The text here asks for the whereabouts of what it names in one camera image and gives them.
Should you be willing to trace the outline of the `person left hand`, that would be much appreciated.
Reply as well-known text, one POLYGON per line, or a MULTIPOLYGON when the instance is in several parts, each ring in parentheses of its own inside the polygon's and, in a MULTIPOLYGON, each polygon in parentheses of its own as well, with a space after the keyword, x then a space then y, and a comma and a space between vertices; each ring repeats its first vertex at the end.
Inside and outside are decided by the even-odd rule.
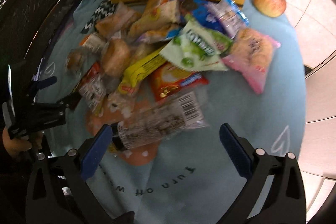
POLYGON ((32 148, 41 149, 43 133, 38 132, 33 141, 25 139, 10 139, 7 128, 3 129, 1 136, 1 159, 5 157, 15 158, 20 152, 26 152, 32 148))

